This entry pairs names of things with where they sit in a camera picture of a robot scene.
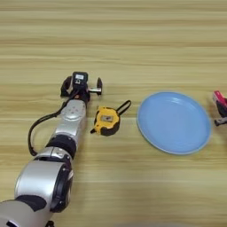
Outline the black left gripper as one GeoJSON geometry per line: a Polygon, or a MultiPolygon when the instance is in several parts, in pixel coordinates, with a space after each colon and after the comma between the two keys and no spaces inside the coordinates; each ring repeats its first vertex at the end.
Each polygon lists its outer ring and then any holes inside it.
{"type": "Polygon", "coordinates": [[[69,99],[78,99],[83,101],[85,104],[88,104],[90,102],[91,93],[96,93],[98,94],[98,96],[102,95],[103,83],[100,77],[97,80],[97,88],[88,88],[87,86],[74,86],[71,91],[71,85],[72,77],[68,76],[65,81],[63,81],[60,89],[60,96],[62,98],[69,97],[69,99]]]}

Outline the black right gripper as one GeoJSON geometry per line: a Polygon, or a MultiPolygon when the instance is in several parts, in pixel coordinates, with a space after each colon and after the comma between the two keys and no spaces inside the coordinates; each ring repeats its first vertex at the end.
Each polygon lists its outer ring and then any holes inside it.
{"type": "Polygon", "coordinates": [[[227,107],[220,103],[219,101],[216,102],[218,113],[221,115],[221,119],[217,119],[214,121],[216,127],[220,125],[227,124],[227,107]]]}

